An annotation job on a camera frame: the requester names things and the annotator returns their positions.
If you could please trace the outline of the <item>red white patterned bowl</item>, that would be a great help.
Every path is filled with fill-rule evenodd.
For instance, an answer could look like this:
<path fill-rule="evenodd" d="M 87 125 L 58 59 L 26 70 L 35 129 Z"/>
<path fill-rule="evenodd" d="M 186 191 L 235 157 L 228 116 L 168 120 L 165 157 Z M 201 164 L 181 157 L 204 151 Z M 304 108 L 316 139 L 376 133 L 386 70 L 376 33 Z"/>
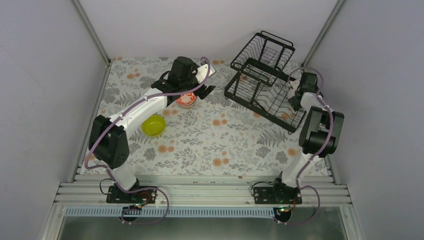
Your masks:
<path fill-rule="evenodd" d="M 190 92 L 181 95 L 181 97 L 178 98 L 175 102 L 177 105 L 189 106 L 195 104 L 197 98 L 198 97 L 194 93 Z"/>

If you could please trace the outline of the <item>black wire dish rack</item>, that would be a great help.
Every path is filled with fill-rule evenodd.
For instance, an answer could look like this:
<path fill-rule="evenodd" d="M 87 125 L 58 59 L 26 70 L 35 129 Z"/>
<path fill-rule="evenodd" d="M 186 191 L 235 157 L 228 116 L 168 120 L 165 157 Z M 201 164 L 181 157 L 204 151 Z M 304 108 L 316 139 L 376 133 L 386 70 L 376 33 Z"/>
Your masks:
<path fill-rule="evenodd" d="M 230 63 L 236 74 L 224 96 L 294 133 L 306 116 L 304 109 L 289 103 L 294 78 L 284 69 L 295 50 L 287 39 L 264 30 L 255 33 Z"/>

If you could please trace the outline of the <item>yellow-green bowl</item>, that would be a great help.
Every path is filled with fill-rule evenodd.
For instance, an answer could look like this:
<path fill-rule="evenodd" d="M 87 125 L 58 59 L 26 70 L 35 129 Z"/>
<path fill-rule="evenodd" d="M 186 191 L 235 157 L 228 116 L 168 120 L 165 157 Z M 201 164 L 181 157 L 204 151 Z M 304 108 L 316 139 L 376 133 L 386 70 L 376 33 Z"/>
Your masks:
<path fill-rule="evenodd" d="M 161 115 L 154 114 L 141 124 L 141 130 L 149 137 L 158 137 L 165 131 L 166 126 L 166 120 Z"/>

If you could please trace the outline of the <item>beige patterned bowl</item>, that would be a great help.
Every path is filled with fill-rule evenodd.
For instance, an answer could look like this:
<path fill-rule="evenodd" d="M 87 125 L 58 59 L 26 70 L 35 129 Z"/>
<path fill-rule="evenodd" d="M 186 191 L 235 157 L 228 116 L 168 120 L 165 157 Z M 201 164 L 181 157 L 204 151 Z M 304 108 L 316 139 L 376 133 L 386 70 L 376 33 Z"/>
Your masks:
<path fill-rule="evenodd" d="M 181 109 L 191 109 L 191 108 L 193 108 L 195 105 L 194 104 L 192 104 L 192 105 L 178 105 Z"/>

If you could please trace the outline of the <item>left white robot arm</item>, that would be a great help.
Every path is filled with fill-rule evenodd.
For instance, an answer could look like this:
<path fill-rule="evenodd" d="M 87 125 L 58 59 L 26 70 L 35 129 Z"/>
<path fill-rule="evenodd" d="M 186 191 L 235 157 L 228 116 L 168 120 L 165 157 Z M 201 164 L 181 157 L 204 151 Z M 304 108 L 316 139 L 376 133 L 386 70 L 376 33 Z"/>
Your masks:
<path fill-rule="evenodd" d="M 119 196 L 131 203 L 139 197 L 138 179 L 126 163 L 129 157 L 128 138 L 149 117 L 179 99 L 193 93 L 204 99 L 215 88 L 207 80 L 216 73 L 207 57 L 200 64 L 188 57 L 177 57 L 171 69 L 153 82 L 147 92 L 125 109 L 111 116 L 98 115 L 92 122 L 84 167 L 103 168 L 119 189 Z"/>

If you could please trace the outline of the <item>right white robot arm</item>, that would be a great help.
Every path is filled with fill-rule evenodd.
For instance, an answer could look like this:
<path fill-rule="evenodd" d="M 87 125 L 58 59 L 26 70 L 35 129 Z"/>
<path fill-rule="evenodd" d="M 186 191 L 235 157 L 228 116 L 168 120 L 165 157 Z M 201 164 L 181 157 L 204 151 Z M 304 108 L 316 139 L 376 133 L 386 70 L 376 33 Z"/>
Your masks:
<path fill-rule="evenodd" d="M 294 110 L 305 110 L 307 117 L 298 139 L 301 153 L 273 182 L 270 195 L 278 204 L 300 201 L 300 183 L 307 170 L 315 161 L 333 154 L 338 146 L 344 114 L 324 102 L 319 77 L 318 72 L 304 72 L 300 79 L 290 82 L 289 103 Z"/>

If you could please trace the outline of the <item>floral table mat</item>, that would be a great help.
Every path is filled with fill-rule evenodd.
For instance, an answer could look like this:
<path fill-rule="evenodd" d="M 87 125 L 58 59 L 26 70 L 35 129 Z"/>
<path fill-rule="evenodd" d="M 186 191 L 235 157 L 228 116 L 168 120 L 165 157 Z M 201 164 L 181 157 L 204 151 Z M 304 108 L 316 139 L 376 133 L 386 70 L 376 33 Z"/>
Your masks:
<path fill-rule="evenodd" d="M 109 117 L 130 106 L 161 74 L 173 58 L 118 57 L 111 64 L 98 115 Z M 301 153 L 298 138 L 303 121 L 281 104 L 280 118 L 296 132 L 226 99 L 226 85 L 236 74 L 229 60 L 211 60 L 217 73 L 208 80 L 216 88 L 194 106 L 173 103 L 157 114 L 166 128 L 159 137 L 145 135 L 141 127 L 130 133 L 126 164 L 136 175 L 276 176 Z"/>

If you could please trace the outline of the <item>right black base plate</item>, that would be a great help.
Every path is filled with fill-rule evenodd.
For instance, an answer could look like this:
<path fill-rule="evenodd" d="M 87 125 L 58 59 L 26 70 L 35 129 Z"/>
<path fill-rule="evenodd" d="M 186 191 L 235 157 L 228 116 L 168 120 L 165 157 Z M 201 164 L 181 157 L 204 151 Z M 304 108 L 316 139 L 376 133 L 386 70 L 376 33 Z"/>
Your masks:
<path fill-rule="evenodd" d="M 297 205 L 303 203 L 300 189 L 288 186 L 285 183 L 272 185 L 265 181 L 256 182 L 251 186 L 250 193 L 257 205 Z"/>

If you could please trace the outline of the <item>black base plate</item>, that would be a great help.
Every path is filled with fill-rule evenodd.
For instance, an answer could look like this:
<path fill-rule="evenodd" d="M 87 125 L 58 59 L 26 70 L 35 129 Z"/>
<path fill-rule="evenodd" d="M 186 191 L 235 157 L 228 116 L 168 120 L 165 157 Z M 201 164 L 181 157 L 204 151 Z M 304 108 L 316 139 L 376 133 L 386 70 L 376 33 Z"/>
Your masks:
<path fill-rule="evenodd" d="M 297 205 L 303 203 L 300 189 L 288 186 L 285 183 L 272 185 L 265 181 L 256 182 L 251 186 L 250 193 L 257 205 Z"/>
<path fill-rule="evenodd" d="M 125 193 L 121 191 L 116 185 L 109 187 L 106 202 L 108 204 L 134 204 L 134 205 L 145 205 L 154 204 L 156 201 L 157 190 L 146 189 L 138 191 L 136 193 Z"/>

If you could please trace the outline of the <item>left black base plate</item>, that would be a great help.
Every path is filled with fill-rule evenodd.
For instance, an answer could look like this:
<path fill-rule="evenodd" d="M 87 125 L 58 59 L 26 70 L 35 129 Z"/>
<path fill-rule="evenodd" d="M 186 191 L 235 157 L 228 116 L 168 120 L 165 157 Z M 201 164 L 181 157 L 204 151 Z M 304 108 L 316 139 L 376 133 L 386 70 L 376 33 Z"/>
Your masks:
<path fill-rule="evenodd" d="M 121 191 L 116 185 L 109 187 L 106 202 L 108 204 L 134 204 L 134 205 L 145 205 L 154 204 L 156 201 L 157 190 L 146 189 L 138 191 L 136 193 L 125 193 Z"/>

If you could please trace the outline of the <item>aluminium mounting rail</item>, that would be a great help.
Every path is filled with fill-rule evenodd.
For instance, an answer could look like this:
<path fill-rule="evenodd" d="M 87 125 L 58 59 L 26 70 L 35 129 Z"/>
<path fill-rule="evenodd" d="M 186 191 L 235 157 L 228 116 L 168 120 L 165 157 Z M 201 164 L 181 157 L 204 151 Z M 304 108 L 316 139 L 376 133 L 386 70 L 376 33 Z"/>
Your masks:
<path fill-rule="evenodd" d="M 141 210 L 131 217 L 253 217 L 271 218 L 282 203 L 259 202 L 259 177 L 236 176 L 140 176 L 143 185 L 158 191 Z M 301 191 L 302 207 L 351 207 L 352 200 L 345 185 L 334 184 L 331 177 L 307 177 L 313 189 Z M 106 191 L 112 182 L 104 175 L 78 175 L 72 183 L 61 183 L 54 205 L 68 216 L 117 217 L 134 203 L 108 203 Z"/>

